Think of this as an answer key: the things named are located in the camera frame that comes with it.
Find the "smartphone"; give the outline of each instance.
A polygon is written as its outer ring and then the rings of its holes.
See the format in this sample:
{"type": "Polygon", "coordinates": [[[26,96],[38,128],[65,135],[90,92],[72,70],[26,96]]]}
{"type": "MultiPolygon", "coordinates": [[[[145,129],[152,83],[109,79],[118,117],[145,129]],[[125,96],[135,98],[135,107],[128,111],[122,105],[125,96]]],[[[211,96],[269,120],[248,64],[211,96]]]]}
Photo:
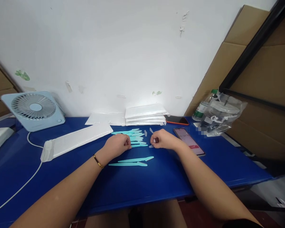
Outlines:
{"type": "Polygon", "coordinates": [[[174,128],[173,131],[177,137],[185,142],[197,156],[205,155],[205,152],[198,146],[198,144],[194,141],[191,135],[189,135],[186,129],[174,128]]]}
{"type": "Polygon", "coordinates": [[[167,116],[165,115],[167,123],[171,124],[180,124],[180,125],[189,125],[188,121],[185,117],[177,117],[177,116],[167,116]]]}

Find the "bracelet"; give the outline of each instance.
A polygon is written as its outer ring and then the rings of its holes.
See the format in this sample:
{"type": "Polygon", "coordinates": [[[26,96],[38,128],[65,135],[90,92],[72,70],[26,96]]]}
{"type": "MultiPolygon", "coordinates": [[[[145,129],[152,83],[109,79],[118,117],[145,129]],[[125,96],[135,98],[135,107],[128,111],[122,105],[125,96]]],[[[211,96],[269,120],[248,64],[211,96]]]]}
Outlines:
{"type": "Polygon", "coordinates": [[[97,164],[100,166],[100,168],[104,168],[104,166],[102,164],[99,163],[99,161],[97,160],[97,158],[95,157],[95,155],[93,155],[95,161],[97,162],[97,164]]]}

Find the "white wall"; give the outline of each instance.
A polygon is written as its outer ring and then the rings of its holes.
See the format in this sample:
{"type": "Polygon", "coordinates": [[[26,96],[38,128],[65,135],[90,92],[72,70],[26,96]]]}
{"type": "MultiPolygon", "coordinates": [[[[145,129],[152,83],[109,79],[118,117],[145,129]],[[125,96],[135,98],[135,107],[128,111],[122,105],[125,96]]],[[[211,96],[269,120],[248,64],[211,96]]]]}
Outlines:
{"type": "Polygon", "coordinates": [[[183,115],[240,8],[275,1],[4,0],[0,62],[23,90],[52,92],[68,116],[155,102],[183,115]]]}

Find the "desk fan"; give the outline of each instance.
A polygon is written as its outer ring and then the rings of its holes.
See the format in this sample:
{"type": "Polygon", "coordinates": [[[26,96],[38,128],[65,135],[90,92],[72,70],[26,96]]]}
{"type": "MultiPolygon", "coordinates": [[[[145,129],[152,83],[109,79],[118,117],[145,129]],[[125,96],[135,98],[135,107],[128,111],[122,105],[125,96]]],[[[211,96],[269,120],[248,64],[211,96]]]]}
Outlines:
{"type": "Polygon", "coordinates": [[[48,91],[12,93],[1,100],[29,132],[63,124],[66,120],[48,91]]]}

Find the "black sleeve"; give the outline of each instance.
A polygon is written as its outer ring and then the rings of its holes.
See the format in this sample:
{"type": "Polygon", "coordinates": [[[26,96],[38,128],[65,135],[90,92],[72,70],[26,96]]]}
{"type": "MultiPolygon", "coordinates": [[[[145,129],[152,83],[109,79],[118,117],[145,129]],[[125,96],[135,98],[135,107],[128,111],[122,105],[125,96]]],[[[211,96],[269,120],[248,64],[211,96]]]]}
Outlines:
{"type": "Polygon", "coordinates": [[[223,225],[223,228],[262,228],[259,224],[248,219],[230,220],[223,225]]]}

